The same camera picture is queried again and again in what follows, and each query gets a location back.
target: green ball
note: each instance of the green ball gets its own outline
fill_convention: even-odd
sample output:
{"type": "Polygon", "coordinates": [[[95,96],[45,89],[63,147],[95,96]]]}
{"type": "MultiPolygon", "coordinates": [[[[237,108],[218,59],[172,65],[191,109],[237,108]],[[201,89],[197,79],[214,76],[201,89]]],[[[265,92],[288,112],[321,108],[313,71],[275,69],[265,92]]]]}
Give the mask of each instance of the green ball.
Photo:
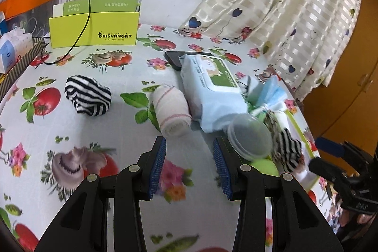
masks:
{"type": "Polygon", "coordinates": [[[269,159],[258,159],[249,163],[252,167],[258,169],[263,174],[280,176],[275,163],[269,159]]]}

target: plastic cup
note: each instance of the plastic cup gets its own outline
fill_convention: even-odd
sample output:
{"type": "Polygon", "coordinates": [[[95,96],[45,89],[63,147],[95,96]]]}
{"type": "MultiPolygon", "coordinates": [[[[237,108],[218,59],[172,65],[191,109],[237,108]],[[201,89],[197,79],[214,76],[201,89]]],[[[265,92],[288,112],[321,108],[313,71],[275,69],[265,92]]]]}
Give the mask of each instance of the plastic cup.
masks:
{"type": "Polygon", "coordinates": [[[227,136],[236,153],[247,161],[266,158],[273,150],[269,129],[248,113],[234,117],[227,128],[227,136]]]}

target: white bandage roll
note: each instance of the white bandage roll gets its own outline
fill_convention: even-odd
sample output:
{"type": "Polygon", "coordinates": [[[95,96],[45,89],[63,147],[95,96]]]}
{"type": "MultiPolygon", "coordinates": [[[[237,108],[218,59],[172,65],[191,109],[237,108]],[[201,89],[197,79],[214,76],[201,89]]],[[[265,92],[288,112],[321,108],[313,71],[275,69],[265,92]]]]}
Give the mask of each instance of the white bandage roll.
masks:
{"type": "Polygon", "coordinates": [[[185,134],[192,123],[188,103],[177,88],[161,85],[152,94],[156,118],[164,137],[185,134]]]}

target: curtain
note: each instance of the curtain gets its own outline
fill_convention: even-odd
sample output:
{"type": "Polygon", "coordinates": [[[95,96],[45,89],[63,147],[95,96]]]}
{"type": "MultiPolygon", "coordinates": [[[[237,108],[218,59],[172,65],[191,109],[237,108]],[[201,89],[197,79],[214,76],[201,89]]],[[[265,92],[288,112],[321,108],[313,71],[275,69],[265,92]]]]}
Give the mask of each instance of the curtain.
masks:
{"type": "Polygon", "coordinates": [[[361,0],[203,0],[180,27],[214,41],[248,42],[303,100],[328,86],[353,33],[361,0]]]}

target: wooden cabinet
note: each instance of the wooden cabinet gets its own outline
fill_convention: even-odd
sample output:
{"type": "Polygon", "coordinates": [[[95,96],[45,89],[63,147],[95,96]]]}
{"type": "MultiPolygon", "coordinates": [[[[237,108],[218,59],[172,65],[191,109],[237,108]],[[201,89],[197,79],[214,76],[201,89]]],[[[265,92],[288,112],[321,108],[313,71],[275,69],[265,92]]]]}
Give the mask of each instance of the wooden cabinet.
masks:
{"type": "MultiPolygon", "coordinates": [[[[356,28],[328,88],[320,86],[304,100],[304,116],[313,136],[347,140],[373,154],[378,141],[378,0],[362,0],[356,28]]],[[[346,167],[341,159],[321,156],[346,167]]]]}

